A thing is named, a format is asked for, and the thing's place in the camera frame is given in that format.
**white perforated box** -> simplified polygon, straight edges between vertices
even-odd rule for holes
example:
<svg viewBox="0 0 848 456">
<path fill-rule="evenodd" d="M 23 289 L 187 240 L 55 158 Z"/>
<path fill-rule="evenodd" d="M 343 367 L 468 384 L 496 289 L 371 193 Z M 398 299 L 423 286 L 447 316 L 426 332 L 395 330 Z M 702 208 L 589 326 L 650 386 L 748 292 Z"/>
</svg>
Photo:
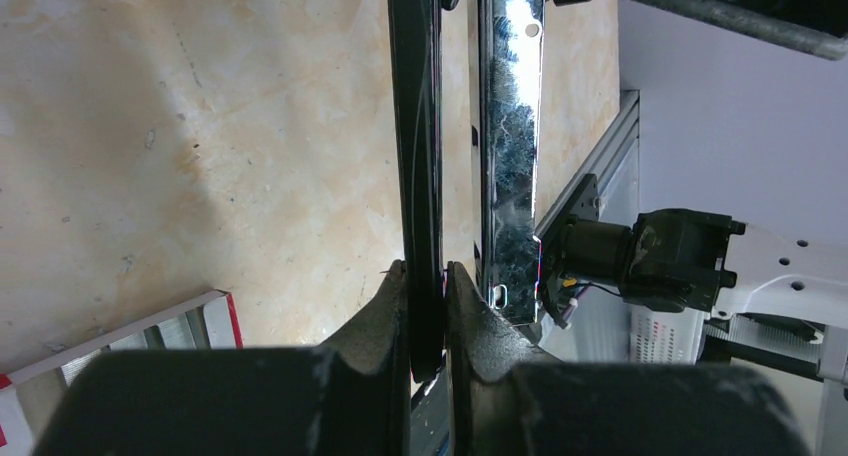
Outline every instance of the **white perforated box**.
<svg viewBox="0 0 848 456">
<path fill-rule="evenodd" d="M 631 309 L 630 361 L 693 364 L 701 346 L 705 313 L 657 313 L 643 306 Z"/>
</svg>

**beige tile floor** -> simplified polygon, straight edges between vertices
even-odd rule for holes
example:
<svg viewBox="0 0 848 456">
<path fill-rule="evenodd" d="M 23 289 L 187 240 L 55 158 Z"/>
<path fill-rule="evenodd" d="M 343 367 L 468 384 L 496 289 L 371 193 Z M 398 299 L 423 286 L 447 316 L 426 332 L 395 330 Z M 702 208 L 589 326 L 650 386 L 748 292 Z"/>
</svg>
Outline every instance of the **beige tile floor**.
<svg viewBox="0 0 848 456">
<path fill-rule="evenodd" d="M 470 253 L 464 8 L 445 252 Z M 539 209 L 618 108 L 617 4 L 549 9 Z M 315 343 L 402 257 L 386 0 L 0 0 L 0 372 L 206 288 Z"/>
</svg>

